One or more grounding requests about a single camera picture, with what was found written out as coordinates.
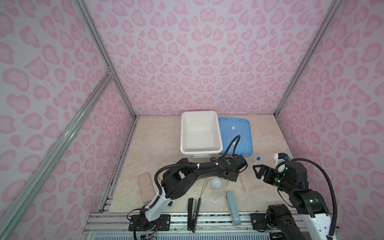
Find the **white plastic storage bin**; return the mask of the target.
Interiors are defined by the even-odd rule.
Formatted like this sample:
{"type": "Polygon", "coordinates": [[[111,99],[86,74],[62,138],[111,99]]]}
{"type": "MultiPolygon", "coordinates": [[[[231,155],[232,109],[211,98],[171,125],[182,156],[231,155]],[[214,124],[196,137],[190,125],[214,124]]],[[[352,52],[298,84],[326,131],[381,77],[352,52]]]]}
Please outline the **white plastic storage bin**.
{"type": "Polygon", "coordinates": [[[214,111],[184,112],[180,151],[187,158],[209,158],[223,150],[218,115],[214,111]]]}

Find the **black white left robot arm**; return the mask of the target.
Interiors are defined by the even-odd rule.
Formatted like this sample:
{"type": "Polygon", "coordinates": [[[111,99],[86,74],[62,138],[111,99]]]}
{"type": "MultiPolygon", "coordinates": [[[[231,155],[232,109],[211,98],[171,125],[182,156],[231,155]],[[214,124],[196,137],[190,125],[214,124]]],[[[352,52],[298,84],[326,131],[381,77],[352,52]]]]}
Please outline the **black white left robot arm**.
{"type": "Polygon", "coordinates": [[[130,231],[151,230],[170,202],[183,197],[196,181],[220,178],[236,182],[248,163],[242,155],[212,157],[209,162],[193,163],[187,158],[159,169],[154,176],[159,192],[130,219],[130,231]]]}

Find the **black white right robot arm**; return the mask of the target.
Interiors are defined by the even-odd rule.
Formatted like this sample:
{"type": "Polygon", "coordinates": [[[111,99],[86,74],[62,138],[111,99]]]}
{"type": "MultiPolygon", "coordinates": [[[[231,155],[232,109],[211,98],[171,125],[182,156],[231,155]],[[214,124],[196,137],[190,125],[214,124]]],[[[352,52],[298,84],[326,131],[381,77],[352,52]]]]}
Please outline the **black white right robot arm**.
{"type": "MultiPolygon", "coordinates": [[[[254,165],[253,170],[259,180],[277,187],[279,192],[289,196],[290,206],[301,215],[311,239],[333,240],[335,238],[338,216],[336,195],[329,176],[320,165],[307,159],[296,158],[283,161],[275,168],[254,165]],[[304,162],[314,165],[324,175],[330,189],[332,211],[329,211],[323,196],[310,189],[304,162]]],[[[280,230],[287,240],[305,238],[286,205],[268,206],[264,225],[266,228],[280,230]]]]}

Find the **clear glass watch dish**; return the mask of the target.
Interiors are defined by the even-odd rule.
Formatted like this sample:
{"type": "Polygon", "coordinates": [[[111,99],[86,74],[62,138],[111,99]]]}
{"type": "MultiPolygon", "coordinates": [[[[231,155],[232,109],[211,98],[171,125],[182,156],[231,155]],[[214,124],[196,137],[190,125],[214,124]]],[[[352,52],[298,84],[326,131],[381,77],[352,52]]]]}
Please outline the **clear glass watch dish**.
{"type": "Polygon", "coordinates": [[[219,190],[223,187],[223,183],[220,178],[212,178],[211,180],[211,187],[214,190],[219,190]]]}

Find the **small clear glass beaker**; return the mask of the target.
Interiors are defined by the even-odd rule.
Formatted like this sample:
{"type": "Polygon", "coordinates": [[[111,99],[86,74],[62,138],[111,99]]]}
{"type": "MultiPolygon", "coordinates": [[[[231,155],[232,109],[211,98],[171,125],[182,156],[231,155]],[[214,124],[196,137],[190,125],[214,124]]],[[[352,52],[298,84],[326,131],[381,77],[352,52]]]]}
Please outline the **small clear glass beaker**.
{"type": "Polygon", "coordinates": [[[222,196],[222,192],[218,189],[213,190],[212,199],[214,202],[218,201],[222,196]]]}

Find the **metal tweezers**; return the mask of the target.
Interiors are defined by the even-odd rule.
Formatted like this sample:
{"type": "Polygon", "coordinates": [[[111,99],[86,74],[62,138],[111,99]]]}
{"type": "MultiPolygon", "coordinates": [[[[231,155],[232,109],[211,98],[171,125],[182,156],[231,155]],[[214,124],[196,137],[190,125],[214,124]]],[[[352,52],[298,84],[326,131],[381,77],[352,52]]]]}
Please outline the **metal tweezers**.
{"type": "Polygon", "coordinates": [[[203,185],[202,185],[202,189],[201,189],[201,193],[200,193],[200,196],[199,196],[199,198],[201,198],[201,197],[202,197],[202,195],[203,195],[203,193],[204,193],[204,191],[205,191],[205,189],[206,189],[206,187],[207,187],[208,183],[209,183],[209,178],[206,178],[206,179],[204,180],[204,183],[203,183],[203,185]]]}

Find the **blue plastic bin lid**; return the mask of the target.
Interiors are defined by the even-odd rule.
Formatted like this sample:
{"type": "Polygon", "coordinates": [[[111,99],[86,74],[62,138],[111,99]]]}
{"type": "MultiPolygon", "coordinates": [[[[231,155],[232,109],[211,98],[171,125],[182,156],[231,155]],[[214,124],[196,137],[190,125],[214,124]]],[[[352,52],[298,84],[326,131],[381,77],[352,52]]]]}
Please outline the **blue plastic bin lid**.
{"type": "Polygon", "coordinates": [[[246,119],[221,117],[219,118],[223,150],[225,153],[229,143],[236,137],[241,136],[235,153],[249,157],[253,154],[253,143],[250,122],[246,119]]]}

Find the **light blue rectangular case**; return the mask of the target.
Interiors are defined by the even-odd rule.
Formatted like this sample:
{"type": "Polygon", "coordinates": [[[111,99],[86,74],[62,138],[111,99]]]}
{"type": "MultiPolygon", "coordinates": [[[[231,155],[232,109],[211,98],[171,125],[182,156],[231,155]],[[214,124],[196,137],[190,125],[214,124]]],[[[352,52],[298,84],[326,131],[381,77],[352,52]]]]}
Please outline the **light blue rectangular case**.
{"type": "Polygon", "coordinates": [[[229,210],[230,218],[232,221],[233,226],[237,227],[242,225],[241,217],[239,214],[237,202],[235,199],[235,195],[233,192],[228,192],[225,195],[227,207],[229,210]]]}

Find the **pink glasses case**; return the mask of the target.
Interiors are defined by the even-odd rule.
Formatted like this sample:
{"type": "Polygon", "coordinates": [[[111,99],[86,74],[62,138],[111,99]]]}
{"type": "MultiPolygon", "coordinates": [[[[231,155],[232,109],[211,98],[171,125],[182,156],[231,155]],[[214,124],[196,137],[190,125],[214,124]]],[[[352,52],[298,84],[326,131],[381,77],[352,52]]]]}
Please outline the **pink glasses case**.
{"type": "Polygon", "coordinates": [[[156,196],[150,173],[146,172],[137,177],[141,198],[143,203],[147,204],[156,196]]]}

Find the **aluminium front rail base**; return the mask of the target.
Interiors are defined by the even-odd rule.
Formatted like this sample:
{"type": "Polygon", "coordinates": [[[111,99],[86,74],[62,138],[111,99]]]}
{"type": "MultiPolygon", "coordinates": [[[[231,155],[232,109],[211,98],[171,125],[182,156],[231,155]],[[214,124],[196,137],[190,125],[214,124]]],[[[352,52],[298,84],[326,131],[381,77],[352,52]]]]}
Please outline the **aluminium front rail base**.
{"type": "Polygon", "coordinates": [[[184,213],[166,213],[147,232],[134,230],[136,213],[91,214],[82,240],[284,240],[281,230],[269,228],[265,212],[240,212],[235,226],[228,212],[201,212],[195,220],[184,213]]]}

